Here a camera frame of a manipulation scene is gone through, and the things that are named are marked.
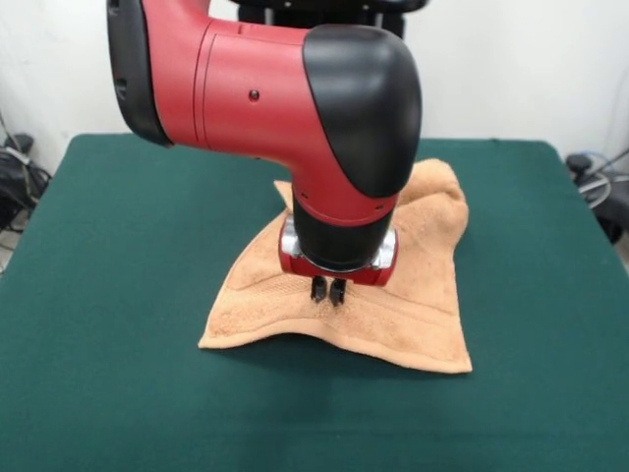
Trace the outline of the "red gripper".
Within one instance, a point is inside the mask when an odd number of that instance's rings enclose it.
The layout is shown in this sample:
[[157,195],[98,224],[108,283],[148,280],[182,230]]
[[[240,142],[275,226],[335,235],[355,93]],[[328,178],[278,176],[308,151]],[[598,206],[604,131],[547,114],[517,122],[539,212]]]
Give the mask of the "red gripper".
[[356,270],[334,271],[315,265],[303,253],[293,218],[285,218],[278,242],[278,256],[281,269],[289,274],[303,277],[313,277],[311,284],[311,299],[320,303],[327,297],[327,280],[335,278],[330,285],[329,299],[334,307],[344,304],[346,280],[355,284],[368,286],[384,286],[387,284],[395,265],[399,252],[399,236],[390,227],[374,253],[370,262]]

